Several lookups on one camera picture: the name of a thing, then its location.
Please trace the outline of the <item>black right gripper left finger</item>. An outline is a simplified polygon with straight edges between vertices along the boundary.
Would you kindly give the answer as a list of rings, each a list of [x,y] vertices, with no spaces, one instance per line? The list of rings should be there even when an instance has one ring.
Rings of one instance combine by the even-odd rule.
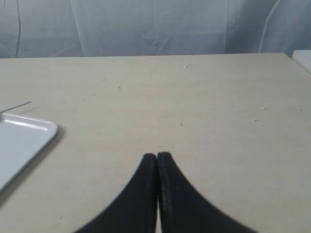
[[[99,215],[78,233],[154,233],[157,221],[158,165],[143,155],[131,180]]]

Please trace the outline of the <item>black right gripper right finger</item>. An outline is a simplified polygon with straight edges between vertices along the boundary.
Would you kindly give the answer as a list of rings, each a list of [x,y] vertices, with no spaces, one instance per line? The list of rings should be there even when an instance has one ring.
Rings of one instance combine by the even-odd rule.
[[[254,233],[207,201],[186,179],[172,155],[157,155],[163,233]]]

